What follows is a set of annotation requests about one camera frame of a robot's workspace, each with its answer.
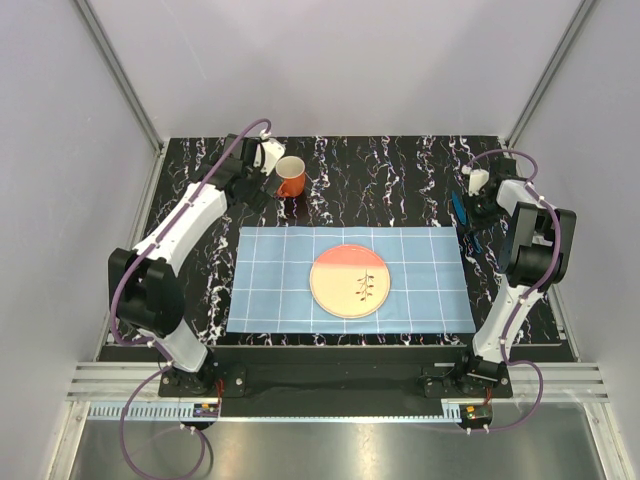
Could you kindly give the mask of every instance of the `gray wall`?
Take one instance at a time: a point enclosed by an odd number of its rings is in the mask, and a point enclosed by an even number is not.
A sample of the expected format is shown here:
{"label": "gray wall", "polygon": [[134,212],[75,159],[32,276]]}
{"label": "gray wall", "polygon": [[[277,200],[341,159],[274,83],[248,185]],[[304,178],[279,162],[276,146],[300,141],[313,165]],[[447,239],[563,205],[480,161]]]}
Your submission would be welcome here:
{"label": "gray wall", "polygon": [[69,0],[0,16],[0,478],[39,478],[153,154]]}
{"label": "gray wall", "polygon": [[585,360],[603,371],[640,472],[640,3],[600,2],[517,144],[538,190],[578,215],[561,290]]}
{"label": "gray wall", "polygon": [[163,137],[506,135],[579,0],[92,0]]}

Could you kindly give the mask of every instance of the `cable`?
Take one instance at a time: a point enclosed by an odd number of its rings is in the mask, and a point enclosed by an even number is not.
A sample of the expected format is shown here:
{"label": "cable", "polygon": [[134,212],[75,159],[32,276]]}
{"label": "cable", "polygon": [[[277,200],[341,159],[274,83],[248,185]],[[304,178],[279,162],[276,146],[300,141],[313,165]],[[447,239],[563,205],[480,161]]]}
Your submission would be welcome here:
{"label": "cable", "polygon": [[514,367],[514,366],[517,366],[517,365],[527,365],[527,366],[533,368],[535,370],[537,376],[538,376],[538,395],[536,396],[536,400],[533,403],[533,407],[531,407],[531,410],[529,410],[529,412],[524,417],[520,418],[519,420],[517,420],[516,422],[514,422],[514,423],[512,423],[510,425],[505,425],[504,427],[495,427],[495,428],[491,429],[492,432],[505,432],[505,431],[509,431],[509,430],[514,429],[514,428],[517,428],[520,425],[524,424],[527,420],[529,420],[529,418],[531,418],[531,416],[538,410],[538,407],[540,407],[540,402],[542,401],[542,395],[544,393],[544,379],[542,377],[542,371],[540,370],[540,368],[535,363],[533,363],[533,362],[531,362],[529,360],[519,360],[519,361],[516,361],[516,362],[510,361],[509,357],[507,355],[507,347],[506,347],[505,339],[507,338],[507,334],[509,333],[509,328],[511,328],[511,325],[515,321],[516,316],[518,315],[518,312],[520,311],[520,308],[522,308],[522,305],[524,303],[526,303],[526,300],[529,297],[529,295],[531,295],[531,293],[533,293],[536,290],[538,290],[542,285],[544,285],[544,283],[547,280],[549,280],[551,275],[553,275],[553,272],[555,271],[556,266],[558,264],[558,259],[560,257],[560,242],[562,240],[562,234],[560,232],[560,220],[558,219],[558,216],[556,215],[555,210],[553,209],[553,207],[547,201],[545,201],[543,196],[539,195],[538,192],[536,192],[533,189],[533,183],[531,183],[531,180],[533,180],[535,178],[535,176],[538,174],[538,164],[533,159],[533,157],[531,157],[530,155],[528,155],[526,153],[519,152],[517,150],[510,150],[510,149],[489,150],[488,152],[484,152],[484,153],[472,158],[471,161],[466,166],[470,167],[474,162],[478,161],[480,158],[489,156],[489,155],[494,154],[494,153],[510,153],[510,154],[514,154],[514,155],[520,155],[520,156],[526,158],[527,160],[529,160],[531,162],[531,164],[533,165],[533,173],[527,179],[526,183],[524,184],[524,188],[527,191],[527,193],[529,195],[531,195],[531,197],[536,202],[538,202],[540,205],[542,205],[549,212],[549,215],[551,216],[551,221],[553,222],[553,228],[554,228],[553,253],[551,255],[551,263],[549,264],[549,268],[547,268],[547,271],[544,273],[544,275],[542,275],[542,277],[534,285],[529,287],[521,295],[520,299],[523,302],[522,303],[520,303],[520,302],[516,303],[516,306],[511,311],[511,314],[509,315],[509,318],[507,319],[507,323],[505,324],[505,326],[504,326],[504,328],[502,330],[502,334],[500,336],[500,353],[502,354],[502,359],[504,360],[505,364],[507,366],[509,366],[509,367]]}
{"label": "cable", "polygon": [[[138,253],[138,257],[131,263],[129,268],[127,268],[124,275],[120,279],[120,282],[118,283],[118,286],[116,287],[116,290],[114,292],[113,299],[111,300],[111,306],[109,311],[109,326],[111,328],[111,333],[113,334],[113,338],[115,339],[116,343],[124,346],[140,345],[140,344],[146,343],[149,347],[155,346],[158,349],[158,351],[167,359],[167,365],[164,368],[158,370],[156,373],[151,375],[134,390],[133,394],[131,394],[131,397],[129,397],[129,400],[125,404],[125,407],[122,410],[122,414],[120,415],[120,422],[119,422],[120,449],[122,450],[124,459],[127,462],[127,465],[129,465],[129,468],[131,468],[131,470],[133,470],[136,474],[138,474],[142,478],[145,478],[148,480],[165,480],[165,479],[161,479],[159,477],[154,477],[152,475],[149,475],[143,472],[142,470],[140,470],[135,465],[135,463],[133,463],[133,460],[131,459],[129,452],[127,451],[127,447],[124,441],[124,420],[127,413],[129,412],[129,406],[131,405],[131,402],[133,402],[133,399],[136,397],[136,395],[138,395],[138,393],[140,393],[140,391],[145,387],[145,385],[147,385],[151,380],[153,380],[159,375],[162,375],[165,372],[168,372],[172,368],[174,360],[171,354],[162,345],[156,342],[155,339],[152,337],[140,337],[135,340],[126,340],[125,338],[122,337],[122,335],[118,330],[118,324],[116,319],[116,313],[117,313],[118,304],[120,303],[120,297],[124,292],[127,282],[131,279],[131,276],[134,274],[134,272],[140,266],[140,264],[144,261],[144,259],[153,251],[154,248],[157,248],[159,246],[159,243],[162,241],[162,239],[171,231],[171,229],[175,226],[175,224],[178,223],[182,215],[184,215],[184,213],[191,206],[191,204],[193,204],[193,202],[198,198],[198,195],[200,195],[200,192],[202,192],[202,189],[205,187],[209,179],[222,166],[222,164],[229,157],[231,152],[238,146],[238,144],[244,139],[244,137],[251,130],[253,130],[256,126],[260,125],[261,123],[267,124],[267,128],[265,129],[267,133],[271,131],[271,121],[266,118],[261,118],[259,120],[256,120],[255,122],[252,122],[242,132],[240,132],[240,134],[233,140],[233,142],[231,142],[231,145],[229,145],[229,148],[227,148],[227,150],[224,151],[224,153],[222,154],[218,162],[211,168],[211,170],[209,170],[209,172],[200,181],[200,184],[198,185],[196,190],[193,192],[193,195],[189,197],[188,203],[185,203],[180,208],[180,210],[176,212],[173,218],[167,223],[167,225],[158,234],[158,236],[156,237],[156,242],[149,245],[144,251]],[[200,438],[200,441],[201,441],[200,458],[198,459],[198,462],[196,463],[195,467],[191,471],[189,471],[186,475],[183,475],[181,477],[177,477],[171,480],[186,480],[188,478],[191,478],[193,474],[200,468],[200,465],[202,465],[202,461],[204,459],[205,447],[207,446],[209,441],[202,432],[200,432],[199,430],[193,427],[191,428],[191,432],[192,434],[194,432],[197,433],[197,435]]]}

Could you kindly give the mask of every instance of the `reflective metal surface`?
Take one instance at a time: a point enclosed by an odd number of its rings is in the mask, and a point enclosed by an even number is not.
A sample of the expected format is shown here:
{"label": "reflective metal surface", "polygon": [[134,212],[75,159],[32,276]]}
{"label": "reflective metal surface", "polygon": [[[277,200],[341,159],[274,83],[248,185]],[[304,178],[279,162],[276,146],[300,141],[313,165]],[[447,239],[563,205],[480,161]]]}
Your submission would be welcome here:
{"label": "reflective metal surface", "polygon": [[[496,405],[496,424],[522,413]],[[138,466],[159,477],[187,472],[196,438],[166,423],[129,422]],[[523,427],[467,437],[458,427],[388,424],[219,423],[206,430],[215,453],[194,479],[603,479],[585,414],[574,405],[542,405]],[[118,426],[88,421],[71,478],[134,479],[118,444]]]}

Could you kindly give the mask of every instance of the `plant design on plate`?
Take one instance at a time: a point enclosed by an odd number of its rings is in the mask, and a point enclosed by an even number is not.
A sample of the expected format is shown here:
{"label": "plant design on plate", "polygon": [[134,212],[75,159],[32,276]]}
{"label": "plant design on plate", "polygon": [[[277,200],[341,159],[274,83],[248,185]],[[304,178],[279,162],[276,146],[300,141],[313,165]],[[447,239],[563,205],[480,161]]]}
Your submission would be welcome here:
{"label": "plant design on plate", "polygon": [[367,297],[373,295],[369,290],[373,288],[373,275],[369,275],[367,270],[364,271],[364,277],[359,278],[357,280],[360,283],[359,291],[356,292],[356,295],[361,295],[360,301],[366,302]]}

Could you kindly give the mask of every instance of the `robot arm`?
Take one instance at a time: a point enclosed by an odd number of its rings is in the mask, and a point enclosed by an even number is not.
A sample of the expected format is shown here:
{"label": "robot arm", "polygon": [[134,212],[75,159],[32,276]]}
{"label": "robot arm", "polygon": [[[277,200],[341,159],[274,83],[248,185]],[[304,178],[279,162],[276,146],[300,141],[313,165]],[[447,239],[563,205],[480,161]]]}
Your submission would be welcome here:
{"label": "robot arm", "polygon": [[[225,150],[234,139],[227,137]],[[200,237],[231,205],[242,202],[255,211],[264,208],[279,186],[272,172],[283,154],[284,147],[275,139],[245,139],[206,184],[202,181],[212,166],[197,172],[182,199],[147,238],[130,251],[116,249],[109,258],[113,299],[133,261],[156,245],[126,283],[117,316],[160,344],[177,369],[199,373],[209,354],[183,318],[185,301],[177,280],[180,268]],[[194,199],[196,190],[199,194]]]}
{"label": "robot arm", "polygon": [[[576,215],[569,210],[553,208],[559,220],[562,236],[559,257],[552,275],[538,289],[525,292],[535,285],[552,264],[556,236],[549,211],[527,191],[524,179],[515,176],[515,161],[502,158],[492,174],[485,170],[467,170],[469,194],[458,214],[466,234],[499,222],[506,213],[509,225],[498,258],[501,273],[500,291],[482,328],[473,338],[473,347],[458,365],[461,384],[496,387],[506,369],[502,349],[509,358],[513,344],[531,308],[551,285],[564,277],[569,263]],[[509,318],[520,304],[513,321]]]}

